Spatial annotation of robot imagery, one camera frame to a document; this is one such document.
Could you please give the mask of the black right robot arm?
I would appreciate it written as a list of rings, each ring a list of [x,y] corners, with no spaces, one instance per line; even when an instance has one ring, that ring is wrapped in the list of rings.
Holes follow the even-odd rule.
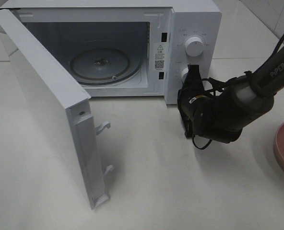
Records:
[[[234,142],[245,126],[272,109],[274,96],[284,88],[284,46],[255,72],[226,82],[207,81],[210,90],[203,86],[199,66],[188,66],[177,97],[185,136]]]

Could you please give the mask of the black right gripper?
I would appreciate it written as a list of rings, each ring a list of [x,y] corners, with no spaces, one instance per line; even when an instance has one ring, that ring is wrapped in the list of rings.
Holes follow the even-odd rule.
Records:
[[[178,91],[177,103],[185,137],[213,139],[213,98],[205,93],[199,65],[188,65],[185,81]]]

